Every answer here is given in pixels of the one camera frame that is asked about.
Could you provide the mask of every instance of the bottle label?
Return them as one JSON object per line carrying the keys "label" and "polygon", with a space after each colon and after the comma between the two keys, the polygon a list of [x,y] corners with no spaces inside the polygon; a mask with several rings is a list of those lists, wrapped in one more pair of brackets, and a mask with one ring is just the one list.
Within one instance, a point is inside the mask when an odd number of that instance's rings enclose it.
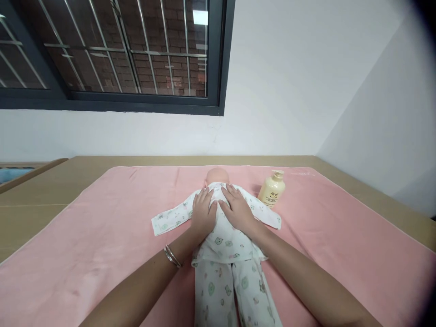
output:
{"label": "bottle label", "polygon": [[278,193],[271,192],[269,195],[265,197],[265,201],[263,203],[266,204],[267,207],[273,207],[278,200]]}

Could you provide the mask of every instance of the window frame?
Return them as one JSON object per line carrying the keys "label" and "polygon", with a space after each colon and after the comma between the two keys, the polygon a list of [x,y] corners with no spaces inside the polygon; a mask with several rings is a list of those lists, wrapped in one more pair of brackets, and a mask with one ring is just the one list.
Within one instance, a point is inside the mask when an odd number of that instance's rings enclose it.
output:
{"label": "window frame", "polygon": [[14,0],[2,0],[0,13],[49,89],[0,88],[0,109],[153,112],[223,116],[236,0],[210,0],[207,97],[102,93],[70,90],[48,50]]}

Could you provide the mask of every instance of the glass pane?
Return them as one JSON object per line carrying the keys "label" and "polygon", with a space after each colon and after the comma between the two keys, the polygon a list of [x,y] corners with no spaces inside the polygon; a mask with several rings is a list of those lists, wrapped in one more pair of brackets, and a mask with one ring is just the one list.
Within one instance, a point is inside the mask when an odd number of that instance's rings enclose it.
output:
{"label": "glass pane", "polygon": [[46,88],[5,17],[0,17],[0,87]]}
{"label": "glass pane", "polygon": [[2,24],[0,24],[0,40],[1,41],[11,41],[12,40]]}
{"label": "glass pane", "polygon": [[43,89],[16,45],[0,45],[0,79],[8,88]]}
{"label": "glass pane", "polygon": [[207,95],[207,0],[20,2],[72,90]]}

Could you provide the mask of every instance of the wooden table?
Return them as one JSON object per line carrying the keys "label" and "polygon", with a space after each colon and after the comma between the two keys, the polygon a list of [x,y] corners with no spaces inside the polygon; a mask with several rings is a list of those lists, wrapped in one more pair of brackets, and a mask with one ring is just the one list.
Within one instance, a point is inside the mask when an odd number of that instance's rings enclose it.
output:
{"label": "wooden table", "polygon": [[315,156],[75,157],[0,194],[0,262],[36,235],[112,167],[212,164],[314,168],[399,229],[436,251],[436,222]]}

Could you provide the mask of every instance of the hand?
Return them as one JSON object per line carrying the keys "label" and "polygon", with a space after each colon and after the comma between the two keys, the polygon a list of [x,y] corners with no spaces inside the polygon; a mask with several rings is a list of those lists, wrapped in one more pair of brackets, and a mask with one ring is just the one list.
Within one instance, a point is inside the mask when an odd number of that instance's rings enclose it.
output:
{"label": "hand", "polygon": [[194,197],[191,228],[204,237],[213,231],[216,223],[217,202],[214,201],[209,209],[212,195],[213,189],[209,192],[209,187],[206,187]]}
{"label": "hand", "polygon": [[233,185],[227,184],[227,190],[221,187],[224,196],[230,203],[230,208],[228,205],[219,200],[219,206],[226,215],[228,221],[235,227],[239,229],[244,234],[249,235],[252,228],[256,225],[257,220],[254,218],[248,203],[245,201],[244,196],[241,192]]}

